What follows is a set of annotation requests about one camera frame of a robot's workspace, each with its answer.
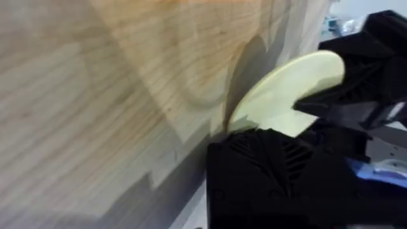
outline wood grain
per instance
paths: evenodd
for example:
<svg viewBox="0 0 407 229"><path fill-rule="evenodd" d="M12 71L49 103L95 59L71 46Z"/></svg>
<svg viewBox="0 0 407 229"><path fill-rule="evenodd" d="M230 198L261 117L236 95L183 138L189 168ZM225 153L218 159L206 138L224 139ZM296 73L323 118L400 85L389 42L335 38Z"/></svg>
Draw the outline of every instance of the wood grain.
<svg viewBox="0 0 407 229"><path fill-rule="evenodd" d="M0 228L166 228L247 88L326 0L4 0Z"/></svg>

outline pale yellow plastic piece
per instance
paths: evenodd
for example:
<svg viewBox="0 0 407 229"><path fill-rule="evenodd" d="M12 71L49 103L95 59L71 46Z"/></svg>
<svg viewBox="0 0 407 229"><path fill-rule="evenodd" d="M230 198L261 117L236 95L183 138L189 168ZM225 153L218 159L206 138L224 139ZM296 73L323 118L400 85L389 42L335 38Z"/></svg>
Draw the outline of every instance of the pale yellow plastic piece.
<svg viewBox="0 0 407 229"><path fill-rule="evenodd" d="M344 73L342 59L333 52L318 51L294 59L268 73L252 87L232 114L228 131L272 128L296 137L318 117L295 111L294 103L339 85Z"/></svg>

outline black 3d printed part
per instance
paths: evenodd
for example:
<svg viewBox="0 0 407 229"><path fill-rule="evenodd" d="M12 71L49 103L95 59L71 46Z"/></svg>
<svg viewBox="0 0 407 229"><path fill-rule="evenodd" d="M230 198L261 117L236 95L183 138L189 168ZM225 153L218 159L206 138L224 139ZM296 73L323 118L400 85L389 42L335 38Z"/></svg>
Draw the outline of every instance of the black 3d printed part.
<svg viewBox="0 0 407 229"><path fill-rule="evenodd" d="M342 85L298 101L298 111L357 130L407 118L407 20L393 11L368 17L364 29L325 41L346 67Z"/></svg>

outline black plastic part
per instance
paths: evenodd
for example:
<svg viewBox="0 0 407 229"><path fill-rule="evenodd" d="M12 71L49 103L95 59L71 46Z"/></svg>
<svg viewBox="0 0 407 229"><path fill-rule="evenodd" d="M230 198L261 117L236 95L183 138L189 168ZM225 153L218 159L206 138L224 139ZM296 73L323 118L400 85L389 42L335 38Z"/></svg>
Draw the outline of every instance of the black plastic part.
<svg viewBox="0 0 407 229"><path fill-rule="evenodd" d="M295 139L248 130L210 144L209 229L405 225L407 189L359 179L349 159L370 161L370 135L407 148L405 131L383 126L407 126L406 44L405 19L370 15L361 33L320 45L345 60L345 81L295 108L323 119Z"/></svg>
<svg viewBox="0 0 407 229"><path fill-rule="evenodd" d="M407 20L393 11L368 17L364 29L325 41L321 50L345 62L337 87L298 101L298 111L356 130L372 130L407 118Z"/></svg>
<svg viewBox="0 0 407 229"><path fill-rule="evenodd" d="M209 228L333 228L403 224L407 191L359 179L369 137L316 123L299 138L248 130L209 145Z"/></svg>

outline light wood surface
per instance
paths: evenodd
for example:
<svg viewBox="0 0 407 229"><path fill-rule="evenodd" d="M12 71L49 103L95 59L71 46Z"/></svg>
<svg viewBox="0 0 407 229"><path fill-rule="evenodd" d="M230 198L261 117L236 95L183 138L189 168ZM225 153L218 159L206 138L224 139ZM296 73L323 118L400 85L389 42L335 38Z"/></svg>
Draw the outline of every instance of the light wood surface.
<svg viewBox="0 0 407 229"><path fill-rule="evenodd" d="M166 228L327 0L0 2L0 228Z"/></svg>

